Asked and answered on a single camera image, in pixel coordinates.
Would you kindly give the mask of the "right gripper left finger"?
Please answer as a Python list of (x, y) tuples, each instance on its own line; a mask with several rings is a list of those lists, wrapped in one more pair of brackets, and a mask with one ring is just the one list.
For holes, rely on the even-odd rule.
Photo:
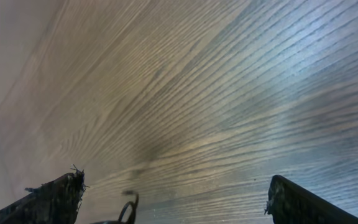
[(73, 172), (26, 188), (29, 195), (0, 209), (0, 224), (74, 224), (86, 190), (85, 172)]

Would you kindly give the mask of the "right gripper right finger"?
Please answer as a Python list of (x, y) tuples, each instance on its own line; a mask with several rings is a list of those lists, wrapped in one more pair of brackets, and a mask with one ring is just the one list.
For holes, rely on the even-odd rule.
[(282, 175), (271, 179), (265, 213), (274, 224), (358, 224), (358, 217)]

